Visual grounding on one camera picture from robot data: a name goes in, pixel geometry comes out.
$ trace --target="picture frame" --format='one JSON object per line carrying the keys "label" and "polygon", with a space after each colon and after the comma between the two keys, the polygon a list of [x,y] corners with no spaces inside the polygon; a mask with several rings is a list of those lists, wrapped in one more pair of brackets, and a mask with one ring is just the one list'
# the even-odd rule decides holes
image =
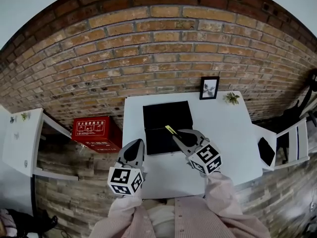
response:
{"label": "picture frame", "polygon": [[200,85],[200,100],[210,100],[217,97],[220,77],[202,77]]}

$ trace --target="wooden floor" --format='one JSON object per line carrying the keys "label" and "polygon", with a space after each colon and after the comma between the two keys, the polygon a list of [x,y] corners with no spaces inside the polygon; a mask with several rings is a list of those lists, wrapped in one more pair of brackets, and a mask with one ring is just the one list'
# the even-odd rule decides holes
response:
{"label": "wooden floor", "polygon": [[[97,154],[74,142],[44,145],[38,167],[61,174],[74,174],[79,181],[36,178],[37,207],[57,215],[59,228],[73,238],[88,237],[94,224],[107,216],[115,196],[108,189],[108,170],[117,154]],[[302,237],[311,217],[310,203],[317,202],[317,154],[309,162],[265,173],[236,187],[245,214],[257,216],[273,238]],[[59,230],[47,233],[61,237]]]}

